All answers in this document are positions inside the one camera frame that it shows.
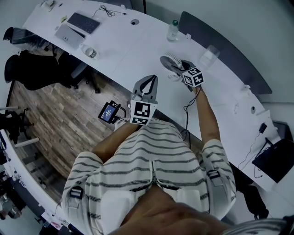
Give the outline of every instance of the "forearm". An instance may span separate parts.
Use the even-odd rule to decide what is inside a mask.
[[[209,140],[220,140],[220,131],[206,94],[201,89],[197,98],[197,110],[202,142],[206,144]]]
[[[127,122],[108,136],[105,140],[98,143],[92,150],[105,163],[110,159],[119,145],[124,142],[138,128],[138,125]]]

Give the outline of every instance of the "water bottle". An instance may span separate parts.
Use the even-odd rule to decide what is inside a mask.
[[[177,20],[173,20],[173,22],[170,24],[169,31],[167,32],[167,36],[166,36],[169,42],[176,40],[176,36],[179,31],[178,24],[179,22]]]
[[[96,50],[94,50],[94,48],[92,48],[92,47],[90,47],[90,46],[88,46],[88,45],[85,45],[85,44],[83,44],[83,43],[81,43],[81,44],[79,45],[79,47],[80,47],[80,49],[82,50],[82,52],[83,52],[86,56],[88,56],[88,57],[90,57],[90,58],[92,58],[92,59],[94,59],[94,60],[97,60],[97,59],[98,59],[98,57],[99,57],[99,52],[97,52]]]

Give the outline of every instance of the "white shirt with black stripes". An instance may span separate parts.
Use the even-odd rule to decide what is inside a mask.
[[[221,142],[207,142],[202,157],[209,157],[215,169],[229,179],[233,204],[235,181]],[[82,233],[107,234],[117,229],[139,197],[157,184],[176,202],[209,213],[205,176],[203,161],[198,162],[178,129],[152,119],[131,134],[104,164],[94,153],[80,153],[67,179],[62,207]],[[83,189],[81,200],[69,195],[75,186]]]

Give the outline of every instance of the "small screen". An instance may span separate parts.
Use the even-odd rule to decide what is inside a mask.
[[[101,115],[101,119],[108,122],[114,111],[115,111],[115,108],[112,107],[111,105],[108,105],[106,109],[104,110],[104,113]]]

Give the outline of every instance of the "silver laptop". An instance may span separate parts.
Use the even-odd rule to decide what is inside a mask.
[[[55,36],[64,41],[70,47],[78,49],[79,45],[85,40],[66,24],[62,24],[55,33]]]

